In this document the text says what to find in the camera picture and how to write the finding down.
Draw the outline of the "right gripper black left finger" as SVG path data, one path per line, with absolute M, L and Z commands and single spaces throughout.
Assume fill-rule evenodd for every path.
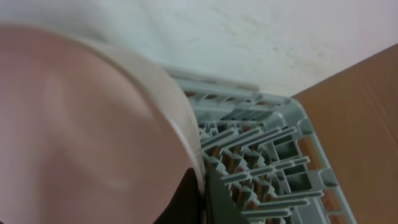
M 154 224 L 200 224 L 201 195 L 193 168 L 184 173 L 170 203 Z

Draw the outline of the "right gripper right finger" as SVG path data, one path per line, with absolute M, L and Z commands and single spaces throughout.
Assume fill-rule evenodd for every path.
M 205 175 L 205 201 L 207 224 L 249 224 L 229 196 L 215 168 Z

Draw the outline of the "pink bowl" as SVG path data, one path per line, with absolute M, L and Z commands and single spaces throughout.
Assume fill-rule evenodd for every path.
M 183 90 L 130 51 L 1 25 L 1 222 L 154 223 L 204 193 Z

